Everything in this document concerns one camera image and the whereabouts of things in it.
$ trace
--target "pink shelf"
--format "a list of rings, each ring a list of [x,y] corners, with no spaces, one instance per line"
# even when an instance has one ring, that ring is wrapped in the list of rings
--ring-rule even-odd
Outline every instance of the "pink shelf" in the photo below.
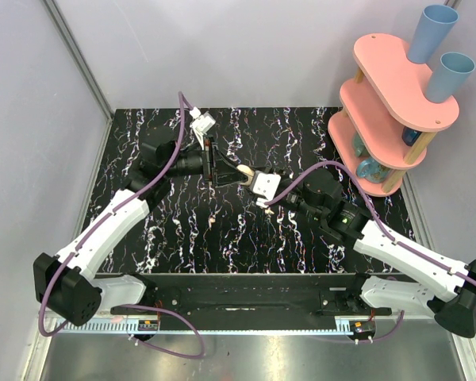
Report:
[[[367,79],[356,83],[349,79],[340,88],[340,100],[356,127],[370,155],[393,169],[410,169],[421,163],[425,149],[414,164],[406,164],[410,150],[402,140],[404,126],[393,119]]]
[[[353,173],[356,173],[356,168],[363,158],[355,156],[355,150],[352,147],[352,137],[356,130],[349,117],[345,117],[341,112],[336,113],[330,118],[328,123],[328,131],[330,137],[332,137],[333,143],[338,150],[342,161]],[[365,179],[358,179],[359,185],[365,190],[365,192],[371,196],[385,197],[392,193],[395,193],[400,185],[402,179],[398,180],[398,183],[393,187],[391,192],[385,193],[382,190],[382,184],[374,184]]]
[[[432,103],[423,95],[432,75],[426,64],[409,61],[409,44],[389,34],[360,37],[354,48],[357,64],[390,112],[403,125],[436,133],[447,129],[459,116],[454,97]]]

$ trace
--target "light blue tumbler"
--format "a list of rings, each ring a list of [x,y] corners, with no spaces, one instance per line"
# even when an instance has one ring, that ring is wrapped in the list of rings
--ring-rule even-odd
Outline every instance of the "light blue tumbler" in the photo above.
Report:
[[[409,46],[408,60],[415,64],[426,64],[458,19],[457,11],[449,6],[427,6]]]
[[[441,65],[432,73],[425,89],[430,102],[442,103],[450,98],[474,71],[474,61],[462,53],[449,52],[441,56]]]

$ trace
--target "reflective metal surface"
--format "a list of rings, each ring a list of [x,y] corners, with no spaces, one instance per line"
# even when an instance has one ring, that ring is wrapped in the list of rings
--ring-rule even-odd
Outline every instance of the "reflective metal surface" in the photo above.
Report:
[[[379,334],[393,322],[380,321]],[[406,321],[388,341],[333,344],[315,337],[207,337],[204,360],[184,360],[124,336],[60,334],[42,380],[464,380],[451,335],[431,321]],[[193,337],[154,337],[196,353]]]

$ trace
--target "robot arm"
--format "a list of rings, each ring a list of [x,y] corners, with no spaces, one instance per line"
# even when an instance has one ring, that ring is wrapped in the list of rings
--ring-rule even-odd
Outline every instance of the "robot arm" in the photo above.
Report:
[[[86,230],[61,249],[55,256],[41,254],[34,263],[36,298],[40,302],[56,269],[73,252],[77,255],[63,270],[48,299],[48,307],[74,325],[83,325],[98,310],[108,310],[124,304],[151,304],[154,287],[140,275],[95,279],[97,270],[115,245],[139,221],[143,220],[171,189],[169,178],[202,175],[206,183],[215,187],[233,183],[244,185],[256,198],[256,203],[267,207],[290,184],[283,171],[270,167],[251,168],[237,165],[218,150],[212,137],[205,133],[213,125],[209,115],[198,115],[191,127],[198,143],[184,148],[176,163],[157,185],[132,200],[117,212],[115,205],[142,189],[157,176],[175,149],[171,131],[155,128],[140,136],[140,156],[131,166],[129,177],[113,197],[111,203]],[[454,276],[456,272],[476,280],[476,260],[469,266],[441,256],[387,228],[395,238],[392,242],[382,234],[371,219],[368,210],[359,208],[342,198],[342,186],[325,169],[307,175],[302,184],[291,190],[279,205],[305,215],[321,230],[329,243],[353,248],[368,256],[394,266],[418,283],[396,282],[375,276],[360,275],[356,287],[346,292],[346,298],[369,307],[389,307],[428,315],[444,328],[464,337],[476,332],[476,287]],[[97,222],[106,218],[85,244],[76,246]],[[398,245],[409,243],[451,270],[445,272],[427,260]]]

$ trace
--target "cup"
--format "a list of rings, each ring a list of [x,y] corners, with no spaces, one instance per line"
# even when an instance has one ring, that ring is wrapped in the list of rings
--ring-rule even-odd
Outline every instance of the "cup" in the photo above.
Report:
[[[371,183],[382,183],[388,174],[390,169],[384,165],[378,163],[374,158],[369,157],[362,161],[358,168],[356,168],[356,175],[360,178],[365,178]]]
[[[425,89],[425,97],[430,102],[442,103],[450,98],[474,71],[476,64],[465,54],[444,53],[441,63],[432,73]]]
[[[367,151],[367,147],[365,147],[365,144],[358,133],[355,133],[355,135],[352,137],[352,147],[355,149],[356,157],[370,156]]]
[[[402,140],[406,143],[409,147],[412,147],[414,142],[418,140],[420,137],[421,132],[416,131],[415,129],[410,129],[409,127],[404,127],[402,131]]]
[[[408,60],[415,64],[426,64],[458,19],[457,11],[449,6],[427,6],[409,46]]]

